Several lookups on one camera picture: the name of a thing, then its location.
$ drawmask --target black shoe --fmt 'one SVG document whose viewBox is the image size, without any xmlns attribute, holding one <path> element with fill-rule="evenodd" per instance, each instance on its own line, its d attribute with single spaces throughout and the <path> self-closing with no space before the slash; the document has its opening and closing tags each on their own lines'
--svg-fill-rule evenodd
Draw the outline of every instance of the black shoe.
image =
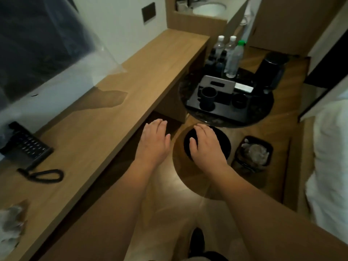
<svg viewBox="0 0 348 261">
<path fill-rule="evenodd" d="M 195 228 L 191 240 L 190 240 L 190 249 L 189 249 L 189 258 L 194 256 L 201 256 L 204 253 L 205 242 L 203 231 L 200 228 Z"/>
</svg>

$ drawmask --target hand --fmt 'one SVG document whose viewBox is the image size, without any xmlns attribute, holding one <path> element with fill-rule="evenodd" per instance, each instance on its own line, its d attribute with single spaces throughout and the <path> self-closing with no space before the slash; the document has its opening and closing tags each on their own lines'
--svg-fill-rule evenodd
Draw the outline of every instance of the hand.
<svg viewBox="0 0 348 261">
<path fill-rule="evenodd" d="M 207 125 L 194 126 L 197 133 L 198 146 L 194 138 L 190 138 L 191 157 L 196 165 L 206 174 L 213 174 L 221 166 L 227 166 L 219 140 L 215 132 Z"/>
<path fill-rule="evenodd" d="M 135 161 L 148 166 L 152 171 L 169 154 L 171 135 L 165 136 L 167 121 L 157 119 L 146 123 L 135 154 Z"/>
</svg>

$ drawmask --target black marble table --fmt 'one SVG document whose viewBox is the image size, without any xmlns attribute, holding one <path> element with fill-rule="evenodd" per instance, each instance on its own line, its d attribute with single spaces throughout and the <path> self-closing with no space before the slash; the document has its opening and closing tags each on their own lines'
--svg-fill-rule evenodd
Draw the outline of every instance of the black marble table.
<svg viewBox="0 0 348 261">
<path fill-rule="evenodd" d="M 251 87 L 254 85 L 251 82 L 251 77 L 253 73 L 244 69 L 239 69 L 237 76 L 233 79 L 238 83 L 245 84 Z M 187 100 L 191 97 L 194 90 L 198 86 L 200 80 L 203 77 L 203 70 L 197 70 L 190 74 L 188 74 L 182 82 L 179 84 L 179 97 L 184 104 L 186 110 L 191 114 L 194 118 L 199 121 L 205 122 L 209 125 L 216 127 L 225 127 L 225 128 L 240 128 L 247 127 L 258 123 L 262 119 L 264 119 L 272 110 L 274 104 L 273 93 L 269 92 L 268 94 L 264 94 L 263 92 L 257 92 L 255 89 L 252 93 L 246 93 L 240 91 L 242 94 L 251 95 L 252 98 L 250 100 L 250 104 L 246 114 L 246 122 L 242 123 L 240 121 L 228 119 L 225 117 L 217 116 L 215 114 L 207 113 L 201 111 L 199 109 L 194 109 L 192 107 L 186 106 Z"/>
</svg>

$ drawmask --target black wall outlet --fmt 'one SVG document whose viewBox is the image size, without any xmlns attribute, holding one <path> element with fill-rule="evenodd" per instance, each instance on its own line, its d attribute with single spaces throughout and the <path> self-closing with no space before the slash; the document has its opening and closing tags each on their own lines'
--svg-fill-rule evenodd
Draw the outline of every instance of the black wall outlet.
<svg viewBox="0 0 348 261">
<path fill-rule="evenodd" d="M 151 18 L 156 16 L 156 6 L 153 3 L 149 4 L 148 6 L 145 6 L 141 9 L 141 12 L 143 13 L 143 20 L 144 24 L 149 21 Z"/>
</svg>

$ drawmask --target sink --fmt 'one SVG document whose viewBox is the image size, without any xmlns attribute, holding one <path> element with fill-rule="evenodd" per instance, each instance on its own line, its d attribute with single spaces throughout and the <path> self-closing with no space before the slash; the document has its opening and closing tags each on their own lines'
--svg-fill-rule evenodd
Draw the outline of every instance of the sink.
<svg viewBox="0 0 348 261">
<path fill-rule="evenodd" d="M 226 6 L 221 3 L 207 3 L 195 7 L 193 13 L 201 16 L 218 16 L 226 10 Z"/>
</svg>

